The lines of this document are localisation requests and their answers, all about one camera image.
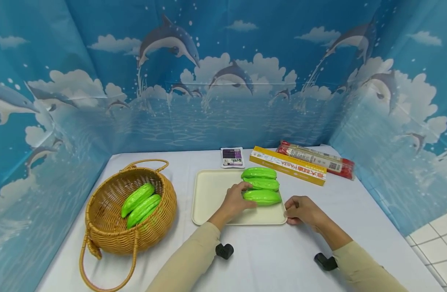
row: white tablecloth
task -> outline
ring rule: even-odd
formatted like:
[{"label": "white tablecloth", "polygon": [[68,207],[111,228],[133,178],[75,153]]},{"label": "white tablecloth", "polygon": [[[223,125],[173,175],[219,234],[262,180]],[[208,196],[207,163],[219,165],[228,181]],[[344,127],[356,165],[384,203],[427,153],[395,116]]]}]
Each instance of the white tablecloth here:
[{"label": "white tablecloth", "polygon": [[[315,148],[337,155],[329,146]],[[248,161],[250,153],[251,150],[244,151],[246,167],[257,166]],[[219,169],[220,166],[219,151],[118,154],[110,159],[95,188],[129,163],[141,159],[170,162],[162,173],[174,185],[178,213],[165,239],[138,256],[134,275],[121,290],[129,292],[145,291],[172,253],[196,230],[197,226],[191,221],[196,173],[202,169]],[[162,165],[160,162],[143,164],[150,168]],[[312,198],[409,291],[442,291],[358,179],[350,181],[328,174],[324,187],[283,173],[278,173],[278,180],[284,200],[292,195]],[[39,292],[90,291],[82,281],[78,267],[85,232],[84,215],[85,207],[39,284]],[[318,252],[327,256],[331,253],[324,240],[308,227],[230,226],[221,234],[221,241],[232,244],[235,253],[228,261],[215,258],[194,291],[350,291],[338,271],[324,272],[313,261]],[[125,279],[131,262],[131,257],[106,253],[103,253],[101,261],[97,261],[87,251],[84,266],[91,281],[107,289]]]}]

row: beige tray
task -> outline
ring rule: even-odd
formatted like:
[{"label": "beige tray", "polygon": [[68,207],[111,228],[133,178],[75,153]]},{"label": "beige tray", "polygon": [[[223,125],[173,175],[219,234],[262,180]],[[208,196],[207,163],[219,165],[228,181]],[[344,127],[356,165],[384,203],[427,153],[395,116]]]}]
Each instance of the beige tray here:
[{"label": "beige tray", "polygon": [[[204,224],[217,211],[227,189],[241,182],[243,169],[201,170],[196,175],[195,193],[191,218],[196,225]],[[283,203],[245,210],[229,225],[279,225],[287,218]]]}]

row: basket handle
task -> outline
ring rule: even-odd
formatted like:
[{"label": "basket handle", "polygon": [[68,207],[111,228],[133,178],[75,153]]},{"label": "basket handle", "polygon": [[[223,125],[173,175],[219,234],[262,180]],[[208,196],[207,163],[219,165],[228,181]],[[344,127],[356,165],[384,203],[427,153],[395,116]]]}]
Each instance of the basket handle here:
[{"label": "basket handle", "polygon": [[123,170],[127,170],[128,168],[133,168],[136,167],[135,165],[139,164],[139,163],[143,163],[143,162],[148,162],[148,161],[160,161],[165,163],[164,166],[156,169],[156,172],[161,172],[162,170],[166,169],[166,167],[169,165],[167,160],[163,160],[163,159],[144,159],[144,160],[138,160],[136,162],[130,163],[128,166],[126,166],[125,168],[123,168]]},{"label": "basket handle", "polygon": [[[91,250],[91,243],[90,240],[88,239],[87,236],[87,231],[86,234],[84,235],[84,242],[82,243],[82,248],[80,250],[80,257],[79,257],[79,270],[80,270],[80,276],[82,277],[82,280],[84,280],[84,282],[86,283],[86,285],[96,291],[96,292],[116,292],[118,290],[120,290],[121,288],[123,288],[131,279],[131,276],[133,275],[134,272],[134,268],[135,268],[135,264],[136,264],[136,259],[137,259],[137,255],[138,255],[138,233],[135,232],[134,233],[134,247],[133,247],[133,263],[131,265],[131,270],[129,270],[129,274],[126,277],[126,279],[118,286],[116,286],[115,288],[112,289],[101,289],[97,286],[95,286],[94,284],[92,284],[92,282],[87,279],[86,276],[86,272],[84,270],[84,254],[86,252],[86,245],[89,245],[89,250]],[[100,253],[98,255],[95,255],[95,257],[97,257],[98,259],[101,258]]]}]

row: yellow pasta box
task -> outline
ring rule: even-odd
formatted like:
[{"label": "yellow pasta box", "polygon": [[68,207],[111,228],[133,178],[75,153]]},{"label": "yellow pasta box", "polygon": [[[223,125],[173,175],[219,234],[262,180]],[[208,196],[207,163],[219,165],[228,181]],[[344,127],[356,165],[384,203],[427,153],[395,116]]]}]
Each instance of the yellow pasta box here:
[{"label": "yellow pasta box", "polygon": [[255,146],[251,152],[250,161],[316,185],[322,186],[326,182],[327,169],[325,167],[258,146]]}]

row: purple package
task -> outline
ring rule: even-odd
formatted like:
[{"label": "purple package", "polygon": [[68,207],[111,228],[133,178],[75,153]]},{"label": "purple package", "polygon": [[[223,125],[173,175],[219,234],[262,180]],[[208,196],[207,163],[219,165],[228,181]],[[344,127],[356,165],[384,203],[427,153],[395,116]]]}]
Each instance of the purple package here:
[{"label": "purple package", "polygon": [[245,161],[243,160],[242,147],[235,148],[220,148],[222,157],[221,168],[245,168]]}]

